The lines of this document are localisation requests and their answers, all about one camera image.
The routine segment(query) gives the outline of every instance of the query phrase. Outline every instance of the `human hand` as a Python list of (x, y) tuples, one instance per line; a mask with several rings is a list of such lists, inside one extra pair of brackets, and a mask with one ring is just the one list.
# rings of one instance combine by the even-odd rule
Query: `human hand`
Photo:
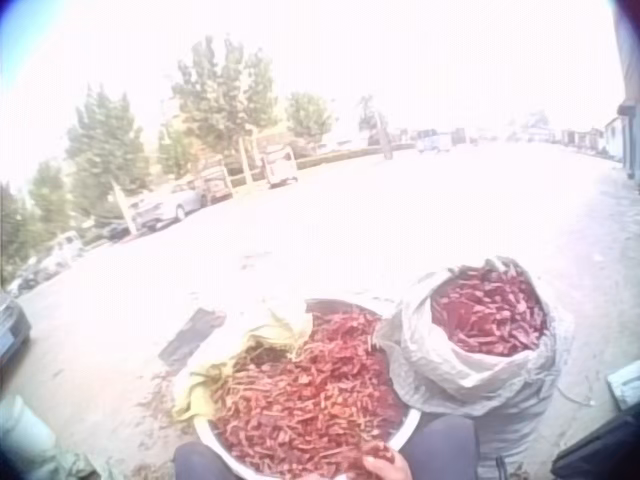
[(367, 470), (375, 473), (382, 480), (412, 480), (407, 461), (398, 452), (392, 451), (393, 463), (369, 456), (365, 456), (362, 463)]

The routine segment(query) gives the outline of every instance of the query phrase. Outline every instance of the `dirt ground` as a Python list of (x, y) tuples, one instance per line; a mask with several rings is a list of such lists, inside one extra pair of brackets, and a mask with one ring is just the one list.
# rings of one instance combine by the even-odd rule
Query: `dirt ground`
[(105, 247), (25, 295), (33, 339), (4, 392), (22, 395), (65, 448), (164, 478), (195, 434), (168, 414), (158, 354), (197, 307), (241, 303), (248, 264), (264, 266), (258, 288), (397, 299), (429, 269), (498, 253), (538, 274), (575, 321), (564, 395), (527, 455), (533, 478), (550, 478), (557, 451), (615, 413), (606, 376), (640, 358), (640, 196), (620, 166), (503, 145), (313, 170)]

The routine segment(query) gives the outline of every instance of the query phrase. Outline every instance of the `sky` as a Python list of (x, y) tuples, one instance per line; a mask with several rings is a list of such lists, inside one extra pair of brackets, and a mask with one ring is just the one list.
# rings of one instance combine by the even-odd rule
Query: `sky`
[(605, 0), (22, 0), (0, 24), (0, 178), (63, 155), (87, 85), (127, 92), (156, 137), (178, 59), (212, 34), (273, 61), (276, 93), (350, 118), (372, 93), (392, 125), (492, 125), (544, 108), (602, 127), (623, 98)]

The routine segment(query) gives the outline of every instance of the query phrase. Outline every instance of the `green tree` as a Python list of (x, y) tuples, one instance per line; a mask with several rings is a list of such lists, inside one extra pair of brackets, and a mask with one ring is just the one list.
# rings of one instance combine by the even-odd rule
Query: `green tree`
[(245, 91), (247, 121), (262, 130), (278, 123), (275, 114), (277, 99), (273, 94), (271, 60), (262, 50), (249, 55), (246, 62), (249, 86)]
[[(376, 120), (376, 108), (373, 95), (362, 96), (358, 101), (358, 105), (360, 107), (360, 122), (358, 124), (360, 131), (369, 132), (369, 134), (376, 133), (378, 130), (378, 121)], [(380, 112), (378, 112), (378, 116), (380, 117), (382, 128), (386, 129), (387, 119)]]
[(287, 118), (292, 133), (307, 141), (319, 142), (333, 126), (333, 117), (324, 98), (294, 92), (287, 102)]
[(247, 57), (243, 45), (229, 38), (224, 49), (220, 64), (213, 38), (198, 42), (191, 63), (178, 64), (182, 80), (173, 86), (185, 132), (222, 155), (236, 153), (250, 127), (272, 125), (276, 103), (271, 63), (262, 52)]
[(37, 209), (43, 240), (52, 240), (69, 229), (69, 205), (62, 170), (52, 161), (40, 163), (29, 196)]
[(197, 158), (184, 132), (166, 125), (158, 138), (158, 160), (164, 173), (182, 178), (191, 171)]
[(36, 223), (24, 198), (0, 184), (0, 285), (6, 287), (20, 266), (28, 260), (38, 238)]
[(76, 125), (67, 134), (67, 157), (73, 163), (71, 190), (75, 208), (84, 215), (118, 214), (110, 201), (113, 182), (133, 195), (147, 186), (149, 162), (126, 95), (113, 100), (101, 87), (87, 92), (76, 110)]

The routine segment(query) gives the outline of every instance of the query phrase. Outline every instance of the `pile of dried chili peppers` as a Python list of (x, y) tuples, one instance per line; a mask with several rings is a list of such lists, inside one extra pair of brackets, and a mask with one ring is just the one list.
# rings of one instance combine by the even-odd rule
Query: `pile of dried chili peppers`
[(522, 269), (464, 267), (431, 297), (433, 323), (471, 353), (510, 357), (538, 347), (547, 321)]
[(380, 318), (359, 309), (313, 315), (309, 339), (290, 358), (253, 347), (214, 393), (218, 438), (239, 462), (266, 475), (365, 476), (363, 454), (392, 459), (384, 445), (407, 407), (383, 351), (371, 345)]

